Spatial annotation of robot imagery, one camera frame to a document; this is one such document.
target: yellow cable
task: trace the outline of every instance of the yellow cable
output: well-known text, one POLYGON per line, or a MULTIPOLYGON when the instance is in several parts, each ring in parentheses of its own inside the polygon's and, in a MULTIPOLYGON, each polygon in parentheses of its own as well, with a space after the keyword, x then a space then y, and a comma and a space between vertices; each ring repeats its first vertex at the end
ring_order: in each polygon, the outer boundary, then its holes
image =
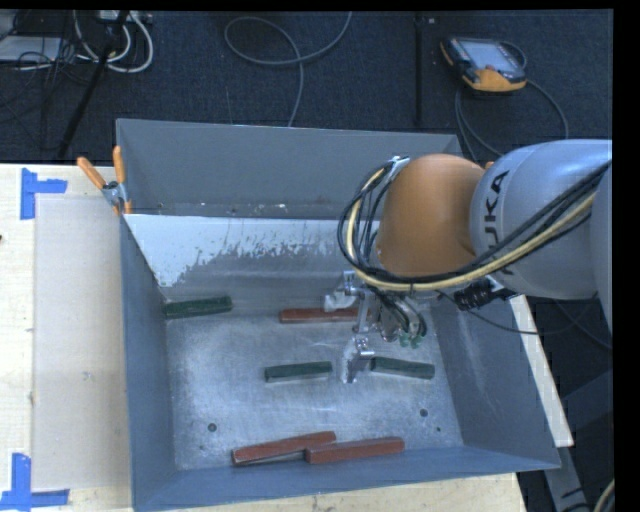
MULTIPOLYGON (((366 188, 367 185, 369 185, 376 177, 378 177, 381 172, 383 172, 383 169, 380 169, 379 171, 377 171, 367 181, 363 189, 366 188)), ((396 291, 396 292, 410 292, 412 290, 416 290, 416 291, 437 290, 438 288, 447 288, 450 286, 456 286, 458 284, 466 283, 468 281, 472 281, 479 277, 490 274, 494 270, 498 270, 499 268, 502 268, 503 266, 508 265, 512 261, 520 258, 521 256, 524 256, 528 252, 531 252, 533 249, 537 248, 538 246, 540 246, 541 244, 549 240, 561 228, 566 226, 569 222, 574 220, 576 217, 578 217, 582 213, 586 212, 591 207, 594 197, 595 197, 595 193, 591 194, 584 201, 582 201, 582 203, 580 203, 572 212, 565 215, 560 220, 556 221, 554 224, 549 226, 546 230, 544 230, 542 233, 535 236, 528 242, 515 248, 513 251, 508 252, 507 254, 501 256, 500 258, 497 258, 492 262, 487 263, 482 267, 478 267, 477 269, 472 270, 471 272, 467 272, 466 274, 463 274, 461 276, 457 276, 449 279, 443 279, 441 281, 436 281, 433 283, 411 284, 411 283, 394 283, 390 281, 383 281, 381 279, 371 277, 365 272, 357 268, 355 269, 355 272, 356 272, 356 275, 362 281, 364 281, 365 283, 371 286, 375 286, 376 288, 380 288, 383 290, 396 291)), ((351 258, 354 260, 356 259, 356 255, 353 247, 353 231, 354 231, 354 225, 355 225, 357 213, 358 213, 358 210, 360 209, 361 204, 362 204, 361 199, 359 199, 354 203, 349 215, 349 223, 347 224, 347 233, 346 233, 347 252, 351 256, 351 258)))

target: wooden block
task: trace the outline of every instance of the wooden block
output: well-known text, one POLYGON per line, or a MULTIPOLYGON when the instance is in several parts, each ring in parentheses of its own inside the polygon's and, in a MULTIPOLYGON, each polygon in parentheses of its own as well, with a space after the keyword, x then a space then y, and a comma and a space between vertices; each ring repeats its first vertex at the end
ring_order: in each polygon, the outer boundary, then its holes
POLYGON ((226 313, 233 309, 231 297, 211 297, 209 299, 197 299, 184 302, 168 302, 162 306, 165 318, 189 318, 193 316, 215 315, 226 313))
POLYGON ((336 434, 332 430, 313 432, 301 436, 287 437, 277 441, 255 444, 237 448, 231 452, 231 461, 234 465, 246 465, 257 462, 265 462, 277 459, 284 455, 300 452, 305 449, 332 443, 336 440, 336 434))
POLYGON ((282 382, 288 380, 317 379, 326 377, 333 371, 331 361, 283 364, 264 369, 264 380, 282 382))
POLYGON ((436 369, 430 363, 416 363, 415 361, 377 356, 371 360, 371 371, 416 379, 432 379, 436 369))
POLYGON ((278 317, 282 324, 352 322, 358 317, 358 308, 337 309, 331 312, 327 312, 322 308, 283 309, 278 317))
POLYGON ((401 437, 381 437, 310 446, 305 450, 304 458, 309 464, 326 464, 341 460, 390 455, 402 451, 404 451, 404 440, 401 437))

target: blue corner marker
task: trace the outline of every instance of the blue corner marker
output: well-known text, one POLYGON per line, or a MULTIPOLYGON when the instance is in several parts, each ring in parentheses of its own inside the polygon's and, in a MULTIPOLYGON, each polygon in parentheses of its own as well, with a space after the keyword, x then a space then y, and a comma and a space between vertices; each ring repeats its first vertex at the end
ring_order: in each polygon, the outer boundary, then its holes
POLYGON ((22 192, 20 198, 20 219, 33 219, 36 216, 37 193, 62 194, 67 190, 64 180, 38 181, 38 174, 22 168, 22 192))
POLYGON ((21 453, 12 455, 11 490, 0 496, 0 510, 30 512, 32 507, 66 505, 69 489, 51 492, 31 492, 31 458, 21 453))

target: green bar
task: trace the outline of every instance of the green bar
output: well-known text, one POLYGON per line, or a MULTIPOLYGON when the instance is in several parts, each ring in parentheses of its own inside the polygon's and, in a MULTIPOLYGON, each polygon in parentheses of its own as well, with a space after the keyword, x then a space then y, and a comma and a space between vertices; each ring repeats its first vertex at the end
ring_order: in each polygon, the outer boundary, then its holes
POLYGON ((417 379, 432 379, 436 368, 430 363, 416 363, 390 357, 374 357, 371 360, 371 371, 417 379))
POLYGON ((267 382, 280 382, 284 380, 314 379, 324 377, 333 371, 330 361, 316 361, 313 363, 285 364, 270 366, 264 370, 264 379, 267 382))
POLYGON ((225 313, 231 311, 232 308, 231 297, 224 296, 185 302, 168 302, 162 306, 162 312, 165 318, 175 319, 225 313))

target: gray bin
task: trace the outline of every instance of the gray bin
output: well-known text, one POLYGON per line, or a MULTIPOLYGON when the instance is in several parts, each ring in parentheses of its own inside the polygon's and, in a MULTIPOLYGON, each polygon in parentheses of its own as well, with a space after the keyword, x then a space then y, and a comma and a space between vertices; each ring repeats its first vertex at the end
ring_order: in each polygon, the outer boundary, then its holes
MULTIPOLYGON (((134 207, 120 241, 136 510, 560 465, 517 333, 424 300, 419 348, 375 335, 371 345, 434 364, 433 379, 365 371, 347 384, 350 323, 277 320, 287 307, 321 307, 348 269, 335 227, 363 179, 394 155, 459 154, 455 136, 133 119, 116 130, 134 207), (217 295, 233 310, 162 313, 168 301, 217 295), (266 366, 312 360, 330 360, 334 372, 264 380, 266 366), (398 435, 406 449, 327 465, 231 464, 234 448, 320 430, 338 441, 398 435)), ((482 313, 516 326, 509 303, 482 313)))

